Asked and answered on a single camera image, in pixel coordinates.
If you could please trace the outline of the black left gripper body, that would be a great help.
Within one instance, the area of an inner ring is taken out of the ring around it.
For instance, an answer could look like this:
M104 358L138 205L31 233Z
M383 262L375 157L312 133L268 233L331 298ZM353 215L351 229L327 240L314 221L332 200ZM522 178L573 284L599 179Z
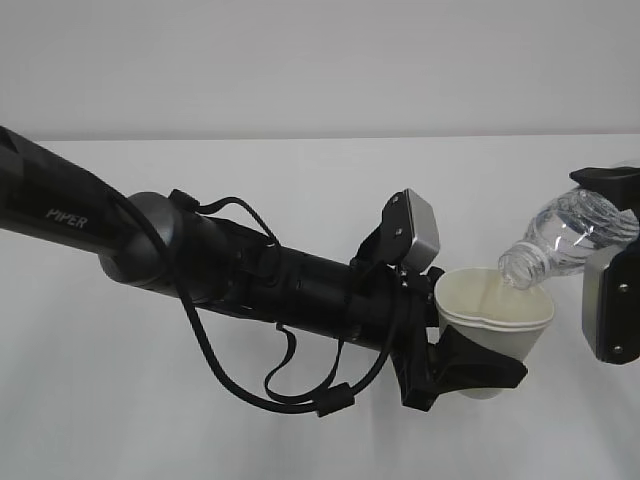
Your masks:
M435 285L444 270L431 267L425 274L399 271L378 264L356 274L347 310L354 334L349 341L379 352L370 370L354 385L364 391L391 361L401 404L428 411L438 397L427 329L438 325Z

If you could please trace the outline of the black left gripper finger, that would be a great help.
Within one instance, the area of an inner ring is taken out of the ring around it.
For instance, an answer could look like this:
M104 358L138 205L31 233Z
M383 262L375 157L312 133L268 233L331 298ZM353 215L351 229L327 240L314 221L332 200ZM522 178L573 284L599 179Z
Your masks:
M489 399L519 386L528 370L529 335L448 324L435 345L435 380L440 393Z

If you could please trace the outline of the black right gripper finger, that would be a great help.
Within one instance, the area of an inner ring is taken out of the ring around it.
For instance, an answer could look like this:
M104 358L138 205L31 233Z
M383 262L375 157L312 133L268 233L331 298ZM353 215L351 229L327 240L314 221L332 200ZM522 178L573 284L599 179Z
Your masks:
M587 167L571 172L569 178L581 188L600 194L618 210L639 207L638 167Z

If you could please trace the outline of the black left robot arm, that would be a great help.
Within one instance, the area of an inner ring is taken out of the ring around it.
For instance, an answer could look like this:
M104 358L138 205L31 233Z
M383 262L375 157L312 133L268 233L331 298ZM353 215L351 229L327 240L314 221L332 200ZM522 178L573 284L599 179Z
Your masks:
M406 407L426 411L442 394L515 388L518 359L438 325L433 262L439 237L431 206L412 190L395 193L379 225L348 263L284 247L264 223L220 216L223 198L202 204L180 190L125 197L91 172L9 130L1 132L1 226L98 256L112 280L175 297L217 380L262 410L326 416L351 406L391 362ZM233 381L199 317L209 310L273 324L289 344L304 330L377 351L356 383L326 377L298 395L257 396Z

